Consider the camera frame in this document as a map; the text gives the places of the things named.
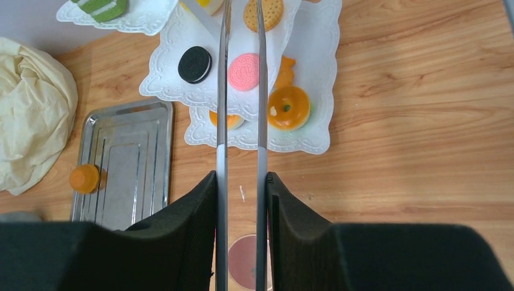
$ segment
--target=cloth bag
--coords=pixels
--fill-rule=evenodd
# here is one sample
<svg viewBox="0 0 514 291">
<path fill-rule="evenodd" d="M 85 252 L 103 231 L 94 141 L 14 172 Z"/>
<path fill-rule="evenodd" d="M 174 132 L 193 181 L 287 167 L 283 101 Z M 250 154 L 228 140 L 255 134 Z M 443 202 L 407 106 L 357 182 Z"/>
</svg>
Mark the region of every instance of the cloth bag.
<svg viewBox="0 0 514 291">
<path fill-rule="evenodd" d="M 49 54 L 0 38 L 0 191 L 19 195 L 61 154 L 78 101 L 72 74 Z"/>
</svg>

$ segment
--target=wood grain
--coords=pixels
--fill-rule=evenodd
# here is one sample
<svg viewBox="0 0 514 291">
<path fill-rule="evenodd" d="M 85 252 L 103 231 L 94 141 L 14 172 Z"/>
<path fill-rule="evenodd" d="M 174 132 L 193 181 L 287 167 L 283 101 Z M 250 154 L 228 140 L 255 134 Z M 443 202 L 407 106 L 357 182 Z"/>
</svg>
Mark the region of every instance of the wood grain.
<svg viewBox="0 0 514 291">
<path fill-rule="evenodd" d="M 270 153 L 269 169 L 331 221 L 472 226 L 514 278 L 514 41 L 502 2 L 346 0 L 339 23 L 331 148 Z M 114 33 L 58 58 L 79 90 L 72 137 L 38 185 L 0 194 L 0 212 L 69 218 L 86 114 L 142 99 L 158 44 Z M 213 148 L 185 144 L 189 113 L 174 108 L 172 200 L 215 169 Z M 229 243 L 255 233 L 256 158 L 229 150 Z"/>
</svg>

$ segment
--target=oreo cookie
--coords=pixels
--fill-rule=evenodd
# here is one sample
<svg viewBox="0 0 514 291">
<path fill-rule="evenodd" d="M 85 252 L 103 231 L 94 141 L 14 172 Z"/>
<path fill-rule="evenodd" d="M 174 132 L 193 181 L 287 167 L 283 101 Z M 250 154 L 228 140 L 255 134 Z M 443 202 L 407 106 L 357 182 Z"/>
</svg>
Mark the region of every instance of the oreo cookie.
<svg viewBox="0 0 514 291">
<path fill-rule="evenodd" d="M 190 84 L 205 80 L 212 66 L 212 57 L 203 47 L 192 47 L 185 51 L 178 62 L 178 75 Z"/>
</svg>

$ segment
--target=green cake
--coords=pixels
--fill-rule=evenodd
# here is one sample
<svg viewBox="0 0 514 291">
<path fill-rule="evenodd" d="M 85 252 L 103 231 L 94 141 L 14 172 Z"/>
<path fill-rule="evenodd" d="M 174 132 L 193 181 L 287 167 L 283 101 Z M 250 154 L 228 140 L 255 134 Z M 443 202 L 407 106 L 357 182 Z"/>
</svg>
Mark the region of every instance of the green cake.
<svg viewBox="0 0 514 291">
<path fill-rule="evenodd" d="M 82 11 L 96 22 L 106 22 L 122 15 L 127 9 L 127 0 L 72 0 Z"/>
</svg>

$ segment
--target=baking tray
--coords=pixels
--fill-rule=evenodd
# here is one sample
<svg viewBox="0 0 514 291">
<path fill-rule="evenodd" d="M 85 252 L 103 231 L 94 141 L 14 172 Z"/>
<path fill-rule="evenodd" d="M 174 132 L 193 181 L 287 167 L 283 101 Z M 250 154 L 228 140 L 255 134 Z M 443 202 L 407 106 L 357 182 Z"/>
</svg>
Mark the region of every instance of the baking tray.
<svg viewBox="0 0 514 291">
<path fill-rule="evenodd" d="M 95 192 L 74 192 L 72 221 L 124 230 L 168 203 L 171 102 L 152 98 L 92 111 L 85 119 L 78 165 L 101 172 Z"/>
</svg>

